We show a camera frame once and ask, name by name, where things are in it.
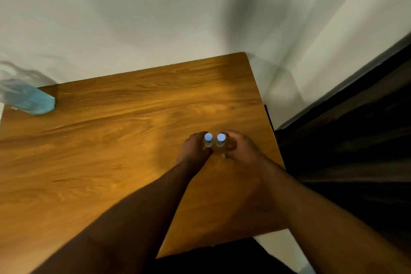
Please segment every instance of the bottle cap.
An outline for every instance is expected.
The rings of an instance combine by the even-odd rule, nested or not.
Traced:
[[[217,140],[218,140],[219,142],[224,142],[224,141],[226,140],[226,135],[225,135],[224,133],[220,133],[220,134],[217,136]]]
[[[213,138],[213,135],[211,133],[206,133],[204,135],[204,140],[206,140],[206,141],[211,141],[212,138]]]

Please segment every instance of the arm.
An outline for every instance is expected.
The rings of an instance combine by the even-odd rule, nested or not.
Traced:
[[[206,132],[183,144],[177,165],[122,199],[33,273],[141,273],[155,259],[191,179],[211,154]]]
[[[368,225],[292,178],[249,137],[236,131],[225,133],[237,140],[226,157],[260,172],[274,204],[318,274],[411,272],[411,261]]]

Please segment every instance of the table top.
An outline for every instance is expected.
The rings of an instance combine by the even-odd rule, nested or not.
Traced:
[[[192,133],[248,134],[283,165],[245,53],[47,86],[53,112],[6,106],[0,268],[27,273],[120,199],[175,165]],[[159,257],[285,228],[255,171],[212,155]]]

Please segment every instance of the person's left arm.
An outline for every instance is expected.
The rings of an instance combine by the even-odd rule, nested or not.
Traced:
[[[157,256],[188,183],[210,157],[205,134],[192,134],[176,166],[112,206],[33,273],[141,273]]]

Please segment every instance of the forearm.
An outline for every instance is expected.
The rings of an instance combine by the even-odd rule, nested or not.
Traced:
[[[102,214],[35,273],[139,273],[155,259],[195,172],[183,162]]]
[[[274,162],[256,168],[317,273],[404,273],[410,261],[361,220],[303,186]]]

